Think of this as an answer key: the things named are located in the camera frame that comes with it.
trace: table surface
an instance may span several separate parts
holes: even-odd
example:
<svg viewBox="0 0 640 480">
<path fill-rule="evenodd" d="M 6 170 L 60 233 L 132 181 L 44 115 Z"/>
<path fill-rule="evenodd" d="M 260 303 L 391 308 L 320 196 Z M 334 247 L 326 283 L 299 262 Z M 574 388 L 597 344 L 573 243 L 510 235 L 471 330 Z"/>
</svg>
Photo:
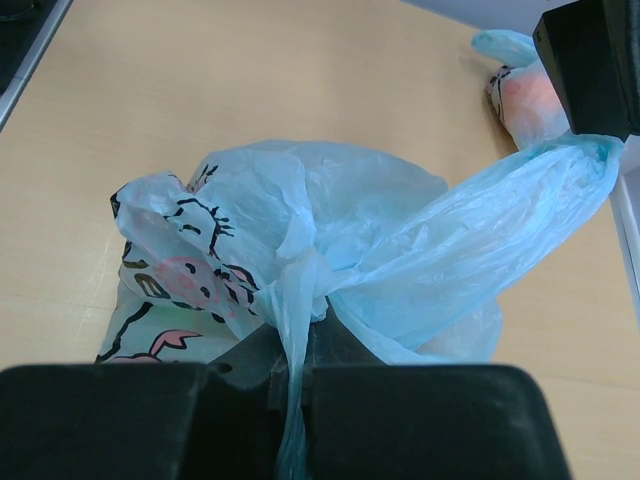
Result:
<svg viewBox="0 0 640 480">
<path fill-rule="evenodd" d="M 513 150 L 473 30 L 395 0 L 76 0 L 0 134 L 0 367 L 91 361 L 109 196 L 265 138 L 386 150 L 457 184 Z M 640 334 L 609 205 L 501 296 L 577 478 L 637 478 Z"/>
</svg>

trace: plastic bag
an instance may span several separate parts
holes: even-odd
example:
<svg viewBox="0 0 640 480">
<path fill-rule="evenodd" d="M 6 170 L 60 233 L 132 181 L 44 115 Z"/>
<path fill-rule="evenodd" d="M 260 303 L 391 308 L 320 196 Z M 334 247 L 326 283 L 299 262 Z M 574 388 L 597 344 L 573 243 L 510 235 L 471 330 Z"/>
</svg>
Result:
<svg viewBox="0 0 640 480">
<path fill-rule="evenodd" d="M 128 242 L 99 360 L 211 361 L 275 326 L 291 375 L 279 477 L 304 478 L 301 370 L 326 297 L 387 363 L 489 360 L 495 297 L 595 213 L 621 149 L 567 134 L 448 192 L 399 158 L 320 142 L 213 153 L 186 186 L 134 180 L 112 197 Z"/>
<path fill-rule="evenodd" d="M 509 30 L 487 30 L 476 34 L 472 45 L 479 53 L 505 64 L 486 91 L 519 149 L 569 130 L 567 116 L 531 37 Z"/>
</svg>

